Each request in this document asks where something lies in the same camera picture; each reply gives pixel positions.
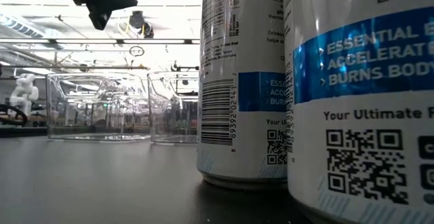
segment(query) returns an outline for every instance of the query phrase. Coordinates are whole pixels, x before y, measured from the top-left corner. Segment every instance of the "energy drink can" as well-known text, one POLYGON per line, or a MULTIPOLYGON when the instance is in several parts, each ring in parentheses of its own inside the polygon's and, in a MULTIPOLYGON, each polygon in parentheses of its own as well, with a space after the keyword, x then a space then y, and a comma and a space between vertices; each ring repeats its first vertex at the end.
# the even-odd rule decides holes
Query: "energy drink can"
POLYGON ((292 196, 343 223, 434 223, 434 0, 285 12, 292 196))
POLYGON ((283 41, 283 0, 203 0, 197 168, 206 181, 286 181, 283 41))

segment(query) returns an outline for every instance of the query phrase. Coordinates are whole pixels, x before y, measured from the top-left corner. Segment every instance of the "ceiling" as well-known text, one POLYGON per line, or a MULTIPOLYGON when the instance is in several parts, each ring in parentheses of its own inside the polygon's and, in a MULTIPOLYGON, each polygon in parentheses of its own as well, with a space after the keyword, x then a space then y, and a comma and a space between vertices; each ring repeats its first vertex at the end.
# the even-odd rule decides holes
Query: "ceiling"
MULTIPOLYGON (((72 0, 0 0, 0 37, 29 38, 5 24, 16 22, 47 39, 142 39, 127 27, 132 11, 140 10, 151 23, 155 39, 198 39, 202 0, 138 0, 137 7, 113 12, 104 31, 96 30, 88 18, 85 6, 76 6, 72 0)), ((144 55, 134 57, 129 45, 61 45, 62 49, 47 48, 41 44, 14 45, 43 60, 63 60, 62 65, 89 64, 96 66, 133 65, 150 67, 152 71, 169 70, 175 60, 178 65, 199 65, 198 45, 140 45, 144 55)))

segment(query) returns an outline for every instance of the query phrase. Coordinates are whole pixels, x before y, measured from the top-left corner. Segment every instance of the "clear plastic container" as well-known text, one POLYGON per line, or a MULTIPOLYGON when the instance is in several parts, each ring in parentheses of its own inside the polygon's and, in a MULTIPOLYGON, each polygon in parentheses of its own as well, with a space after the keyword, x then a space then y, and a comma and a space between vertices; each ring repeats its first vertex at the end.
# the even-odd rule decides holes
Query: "clear plastic container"
POLYGON ((148 96, 125 73, 47 75, 48 138, 135 141, 150 138, 148 96))
POLYGON ((151 140, 196 143, 198 72, 148 74, 151 140))

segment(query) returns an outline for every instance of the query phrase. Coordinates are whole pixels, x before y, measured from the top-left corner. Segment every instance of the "white can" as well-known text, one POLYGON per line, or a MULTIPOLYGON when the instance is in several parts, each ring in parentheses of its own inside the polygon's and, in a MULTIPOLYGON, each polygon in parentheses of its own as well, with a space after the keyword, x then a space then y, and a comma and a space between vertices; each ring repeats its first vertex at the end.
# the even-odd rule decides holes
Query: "white can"
POLYGON ((434 223, 434 0, 285 12, 292 196, 342 222, 434 223))
POLYGON ((283 41, 283 0, 203 0, 197 168, 205 180, 286 181, 283 41))

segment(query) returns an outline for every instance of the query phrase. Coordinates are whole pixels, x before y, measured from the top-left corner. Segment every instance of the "qr code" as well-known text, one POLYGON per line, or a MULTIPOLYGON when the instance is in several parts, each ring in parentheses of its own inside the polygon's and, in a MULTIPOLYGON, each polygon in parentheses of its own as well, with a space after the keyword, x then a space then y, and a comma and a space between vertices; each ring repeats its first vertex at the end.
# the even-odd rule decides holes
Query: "qr code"
POLYGON ((287 164, 286 133, 282 130, 267 130, 267 164, 287 164))
POLYGON ((331 191, 408 204, 401 130, 326 130, 331 191))

